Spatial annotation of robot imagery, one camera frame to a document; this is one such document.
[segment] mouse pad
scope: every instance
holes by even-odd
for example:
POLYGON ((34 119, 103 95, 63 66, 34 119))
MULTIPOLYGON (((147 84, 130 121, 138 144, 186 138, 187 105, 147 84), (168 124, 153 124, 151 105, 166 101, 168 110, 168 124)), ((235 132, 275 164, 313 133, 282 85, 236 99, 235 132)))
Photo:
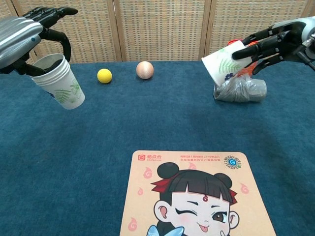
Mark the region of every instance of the mouse pad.
POLYGON ((121 236, 275 236, 240 152, 136 151, 121 236))

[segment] gray cloth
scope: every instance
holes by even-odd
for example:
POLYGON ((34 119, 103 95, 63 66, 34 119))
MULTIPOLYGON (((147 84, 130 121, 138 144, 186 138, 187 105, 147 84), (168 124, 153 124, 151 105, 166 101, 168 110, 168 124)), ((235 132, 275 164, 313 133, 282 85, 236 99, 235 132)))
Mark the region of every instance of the gray cloth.
POLYGON ((248 74, 215 85, 213 96, 226 102, 260 102, 266 97, 267 86, 264 80, 252 79, 248 74))

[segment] cartoon girl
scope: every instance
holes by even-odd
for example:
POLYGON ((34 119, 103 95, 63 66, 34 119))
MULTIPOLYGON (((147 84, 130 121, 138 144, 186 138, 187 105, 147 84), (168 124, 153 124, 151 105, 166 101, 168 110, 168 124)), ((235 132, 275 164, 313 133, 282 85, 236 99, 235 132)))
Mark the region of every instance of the cartoon girl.
POLYGON ((180 171, 172 162, 161 164, 157 174, 163 178, 152 189, 159 192, 154 206, 159 236, 180 228, 184 236, 229 236, 230 229, 237 227, 239 216, 230 211, 237 203, 236 193, 227 175, 180 171))

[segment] cartoon hair bun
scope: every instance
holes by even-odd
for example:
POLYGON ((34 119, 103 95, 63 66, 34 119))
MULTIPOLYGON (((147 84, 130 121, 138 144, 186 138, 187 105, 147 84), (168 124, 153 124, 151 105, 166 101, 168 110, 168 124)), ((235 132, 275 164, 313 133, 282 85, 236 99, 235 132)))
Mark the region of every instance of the cartoon hair bun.
POLYGON ((179 171, 178 165, 173 162, 166 162, 157 168, 157 174, 161 178, 171 178, 179 171))
POLYGON ((215 174, 215 177, 221 180, 225 184, 226 187, 228 188, 232 187, 232 180, 230 179, 229 176, 222 173, 217 173, 215 174))

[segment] yellow ball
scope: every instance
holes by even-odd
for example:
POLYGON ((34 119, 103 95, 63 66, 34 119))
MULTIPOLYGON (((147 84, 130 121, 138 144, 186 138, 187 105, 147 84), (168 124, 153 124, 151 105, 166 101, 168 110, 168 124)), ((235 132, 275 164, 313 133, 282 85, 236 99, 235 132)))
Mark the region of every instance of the yellow ball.
POLYGON ((103 84, 107 84, 112 81, 112 72, 108 69, 100 69, 97 73, 97 79, 103 84))

